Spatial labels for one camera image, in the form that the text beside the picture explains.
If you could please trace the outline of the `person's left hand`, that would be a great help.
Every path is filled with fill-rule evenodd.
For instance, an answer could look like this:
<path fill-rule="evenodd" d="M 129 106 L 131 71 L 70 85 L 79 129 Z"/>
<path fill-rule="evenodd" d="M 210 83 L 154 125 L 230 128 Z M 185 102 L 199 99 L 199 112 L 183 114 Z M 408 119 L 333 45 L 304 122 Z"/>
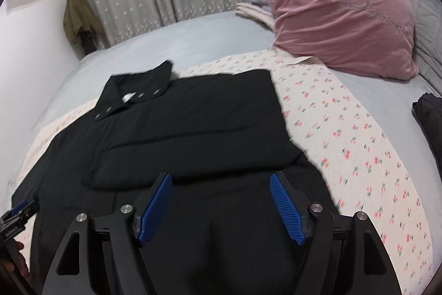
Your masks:
<path fill-rule="evenodd" d="M 1 247 L 1 289 L 6 294 L 35 294 L 31 275 L 21 253 L 24 245 L 12 239 Z"/>

